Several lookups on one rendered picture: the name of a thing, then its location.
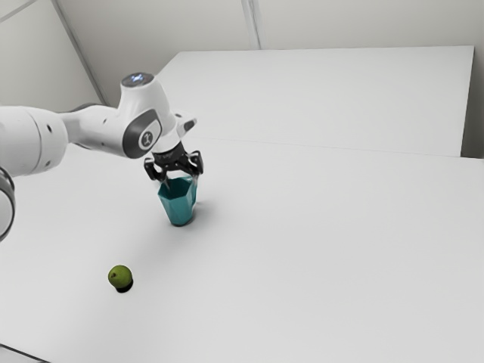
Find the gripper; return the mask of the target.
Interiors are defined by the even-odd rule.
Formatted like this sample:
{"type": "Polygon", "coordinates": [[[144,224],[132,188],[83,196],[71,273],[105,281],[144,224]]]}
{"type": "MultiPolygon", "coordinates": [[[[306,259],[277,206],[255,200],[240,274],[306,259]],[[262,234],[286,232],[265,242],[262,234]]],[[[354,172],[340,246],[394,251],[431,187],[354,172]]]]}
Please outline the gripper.
{"type": "Polygon", "coordinates": [[[168,191],[170,182],[168,172],[182,171],[191,177],[196,185],[203,174],[203,158],[199,150],[186,153],[181,142],[168,151],[154,151],[154,158],[144,159],[144,170],[152,181],[159,181],[168,191]]]}

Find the teal faceted mug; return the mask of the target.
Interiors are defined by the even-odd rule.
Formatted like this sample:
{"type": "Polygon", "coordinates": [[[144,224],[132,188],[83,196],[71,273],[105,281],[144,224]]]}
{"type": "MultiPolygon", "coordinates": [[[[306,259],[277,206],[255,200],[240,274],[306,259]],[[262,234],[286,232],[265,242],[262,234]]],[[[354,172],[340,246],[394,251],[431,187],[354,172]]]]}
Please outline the teal faceted mug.
{"type": "Polygon", "coordinates": [[[172,225],[183,226],[192,220],[197,198],[196,178],[169,178],[157,194],[172,225]]]}

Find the green apple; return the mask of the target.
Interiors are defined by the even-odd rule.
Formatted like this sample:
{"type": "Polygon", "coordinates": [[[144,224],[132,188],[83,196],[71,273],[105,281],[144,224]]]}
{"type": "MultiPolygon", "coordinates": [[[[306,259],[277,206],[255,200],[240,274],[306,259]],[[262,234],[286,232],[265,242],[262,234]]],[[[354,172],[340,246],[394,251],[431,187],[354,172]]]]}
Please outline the green apple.
{"type": "Polygon", "coordinates": [[[108,281],[117,290],[126,289],[133,282],[132,272],[125,265],[115,265],[108,273],[108,281]]]}

